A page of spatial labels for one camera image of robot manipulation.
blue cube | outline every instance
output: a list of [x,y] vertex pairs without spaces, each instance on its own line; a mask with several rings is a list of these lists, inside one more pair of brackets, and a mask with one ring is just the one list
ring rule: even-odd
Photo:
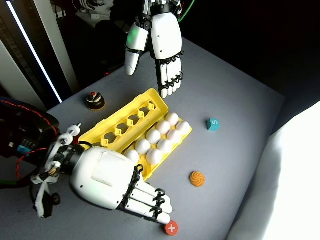
[[210,118],[206,121],[206,126],[209,131],[217,131],[220,128],[220,122],[216,118]]

white fabric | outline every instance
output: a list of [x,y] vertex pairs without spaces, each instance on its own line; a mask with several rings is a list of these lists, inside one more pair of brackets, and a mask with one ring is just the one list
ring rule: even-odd
[[320,102],[272,135],[228,240],[320,240]]

red wire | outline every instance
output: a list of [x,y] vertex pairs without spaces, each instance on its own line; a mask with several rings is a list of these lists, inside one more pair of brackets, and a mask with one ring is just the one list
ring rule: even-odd
[[31,110],[31,109],[29,109],[29,108],[27,108],[27,107],[25,107],[25,106],[22,106],[22,105],[15,105],[15,104],[13,104],[13,103],[11,103],[11,102],[9,102],[9,101],[3,101],[3,100],[1,100],[0,102],[5,103],[5,104],[10,104],[10,105],[12,105],[12,106],[19,107],[19,108],[25,109],[25,110],[27,110],[27,111],[30,111],[30,112],[32,112],[32,113],[34,113],[34,114],[37,114],[40,118],[42,118],[42,119],[53,129],[54,134],[55,134],[56,136],[58,135],[57,129],[56,129],[54,126],[52,126],[52,124],[49,122],[49,120],[46,119],[44,116],[42,116],[39,112],[37,112],[37,111],[35,111],[35,110]]
[[21,161],[26,157],[26,155],[28,154],[33,154],[37,151],[41,151],[41,150],[45,150],[45,149],[48,149],[47,147],[43,147],[43,148],[38,148],[37,150],[34,150],[34,151],[29,151],[29,152],[26,152],[23,156],[21,156],[17,161],[16,161],[16,164],[15,164],[15,174],[16,176],[18,177],[18,179],[20,180],[21,179],[21,175],[20,175],[20,163]]

egg carton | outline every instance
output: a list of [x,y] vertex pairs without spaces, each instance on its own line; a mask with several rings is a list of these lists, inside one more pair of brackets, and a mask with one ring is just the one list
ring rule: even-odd
[[[145,138],[147,131],[155,128],[157,122],[164,120],[168,111],[168,106],[158,92],[154,88],[150,88],[107,119],[97,123],[95,127],[79,138],[79,142],[87,142],[93,146],[124,153],[125,150],[133,148],[133,143],[136,140]],[[173,145],[172,151],[181,144],[188,134],[184,134],[181,141]],[[89,149],[86,144],[82,144],[82,146]],[[151,145],[151,148],[157,148],[156,144]],[[152,175],[172,151],[164,154],[158,165],[148,164],[146,155],[139,156],[139,164],[144,167],[142,175],[145,180]]]

red round token with cross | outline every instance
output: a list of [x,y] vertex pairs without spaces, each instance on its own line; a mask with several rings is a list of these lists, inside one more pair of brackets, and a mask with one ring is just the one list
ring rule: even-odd
[[168,224],[164,226],[165,233],[174,236],[178,233],[179,227],[175,221],[170,221]]

